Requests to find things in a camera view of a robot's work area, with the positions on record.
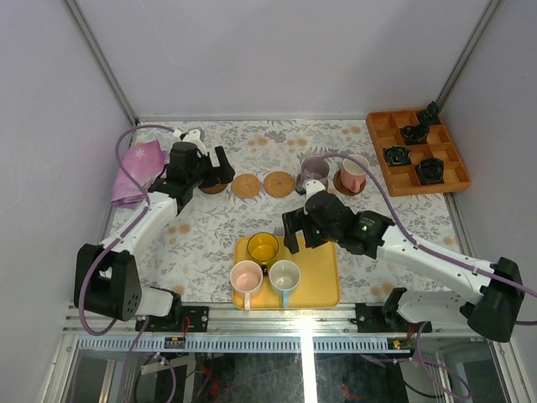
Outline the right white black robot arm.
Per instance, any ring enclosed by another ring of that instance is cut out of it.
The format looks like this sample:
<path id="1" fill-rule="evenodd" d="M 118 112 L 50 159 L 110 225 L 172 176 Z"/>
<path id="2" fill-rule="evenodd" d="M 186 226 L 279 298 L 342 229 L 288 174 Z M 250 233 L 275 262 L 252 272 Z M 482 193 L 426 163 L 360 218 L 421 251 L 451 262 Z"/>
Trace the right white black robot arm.
<path id="1" fill-rule="evenodd" d="M 373 211 L 353 212 L 326 191 L 309 196 L 305 205 L 282 216 L 284 245 L 299 252 L 297 232 L 305 245 L 333 242 L 350 254 L 364 255 L 412 270 L 443 285 L 444 291 L 394 288 L 382 308 L 384 325 L 401 331 L 409 324 L 467 324 L 495 342 L 510 340 L 525 297 L 518 266 L 510 259 L 495 263 L 443 249 L 404 232 L 389 217 Z"/>

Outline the blue handled white mug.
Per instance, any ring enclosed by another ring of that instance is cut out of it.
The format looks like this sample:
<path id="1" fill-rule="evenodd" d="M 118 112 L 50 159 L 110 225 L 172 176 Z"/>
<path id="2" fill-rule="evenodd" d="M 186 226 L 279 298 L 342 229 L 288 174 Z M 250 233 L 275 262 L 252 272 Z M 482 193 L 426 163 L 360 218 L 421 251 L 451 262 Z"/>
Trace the blue handled white mug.
<path id="1" fill-rule="evenodd" d="M 301 280 L 300 268 L 290 260 L 279 260 L 270 268 L 268 278 L 273 291 L 281 299 L 281 306 L 288 308 L 290 296 Z"/>

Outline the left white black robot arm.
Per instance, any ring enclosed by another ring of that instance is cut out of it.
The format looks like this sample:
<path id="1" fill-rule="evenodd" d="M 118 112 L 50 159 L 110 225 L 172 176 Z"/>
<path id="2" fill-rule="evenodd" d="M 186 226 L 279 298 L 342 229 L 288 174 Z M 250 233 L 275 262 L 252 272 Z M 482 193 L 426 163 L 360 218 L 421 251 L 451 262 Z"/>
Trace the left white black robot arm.
<path id="1" fill-rule="evenodd" d="M 142 286 L 138 261 L 161 230 L 187 206 L 195 189 L 233 181 L 235 171 L 224 148 L 216 147 L 215 155 L 217 165 L 197 144 L 173 144 L 169 163 L 131 218 L 99 244 L 86 243 L 80 248 L 74 302 L 81 315 L 92 312 L 122 322 L 152 317 L 169 332 L 182 325 L 180 296 L 172 290 Z"/>

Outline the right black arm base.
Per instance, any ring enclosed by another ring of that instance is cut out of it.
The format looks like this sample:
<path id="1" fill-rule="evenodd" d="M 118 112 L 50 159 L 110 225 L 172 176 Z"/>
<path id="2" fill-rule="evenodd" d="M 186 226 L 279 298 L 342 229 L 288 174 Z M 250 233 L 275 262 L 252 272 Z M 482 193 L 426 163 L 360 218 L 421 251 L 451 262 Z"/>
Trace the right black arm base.
<path id="1" fill-rule="evenodd" d="M 355 304 L 355 318 L 350 322 L 363 333 L 417 331 L 425 322 L 425 333 L 432 332 L 431 314 L 433 305 L 425 298 L 425 293 L 393 288 L 382 305 Z"/>

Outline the purple mug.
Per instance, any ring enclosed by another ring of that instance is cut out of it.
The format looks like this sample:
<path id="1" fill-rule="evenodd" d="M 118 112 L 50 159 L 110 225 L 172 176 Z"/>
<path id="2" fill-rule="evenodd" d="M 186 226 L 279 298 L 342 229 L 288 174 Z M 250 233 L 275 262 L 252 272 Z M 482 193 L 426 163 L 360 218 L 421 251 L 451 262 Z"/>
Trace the purple mug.
<path id="1" fill-rule="evenodd" d="M 310 157 L 304 160 L 300 166 L 300 173 L 296 178 L 295 191 L 299 195 L 304 195 L 305 183 L 309 180 L 318 180 L 327 188 L 329 173 L 330 167 L 322 158 Z"/>

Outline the dark wooden coaster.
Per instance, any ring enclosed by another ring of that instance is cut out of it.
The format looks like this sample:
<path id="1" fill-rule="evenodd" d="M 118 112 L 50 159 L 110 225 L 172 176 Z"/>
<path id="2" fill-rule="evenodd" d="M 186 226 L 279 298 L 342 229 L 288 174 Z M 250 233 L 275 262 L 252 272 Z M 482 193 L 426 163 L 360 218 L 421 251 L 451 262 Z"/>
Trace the dark wooden coaster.
<path id="1" fill-rule="evenodd" d="M 217 184 L 217 185 L 207 187 L 207 188 L 200 188 L 200 191 L 207 195 L 216 195 L 218 193 L 225 191 L 226 188 L 227 188 L 227 184 L 221 183 L 221 184 Z"/>

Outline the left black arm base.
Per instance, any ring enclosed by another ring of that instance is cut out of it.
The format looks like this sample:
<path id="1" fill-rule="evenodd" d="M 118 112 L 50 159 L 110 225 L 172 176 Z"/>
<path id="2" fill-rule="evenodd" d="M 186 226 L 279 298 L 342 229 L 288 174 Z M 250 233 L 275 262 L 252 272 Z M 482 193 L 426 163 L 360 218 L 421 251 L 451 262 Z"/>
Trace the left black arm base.
<path id="1" fill-rule="evenodd" d="M 202 333 L 207 332 L 208 306 L 184 306 L 181 295 L 160 288 L 142 289 L 141 306 L 137 311 L 142 320 L 136 330 L 145 332 Z"/>

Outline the yellow glass cup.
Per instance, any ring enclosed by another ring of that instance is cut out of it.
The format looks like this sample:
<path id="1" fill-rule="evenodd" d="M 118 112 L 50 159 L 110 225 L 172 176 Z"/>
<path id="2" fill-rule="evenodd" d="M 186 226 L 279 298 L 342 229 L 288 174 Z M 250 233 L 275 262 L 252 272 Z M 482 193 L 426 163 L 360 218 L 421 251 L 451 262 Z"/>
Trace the yellow glass cup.
<path id="1" fill-rule="evenodd" d="M 247 242 L 248 257 L 263 270 L 269 270 L 279 254 L 279 241 L 271 233 L 256 233 Z"/>

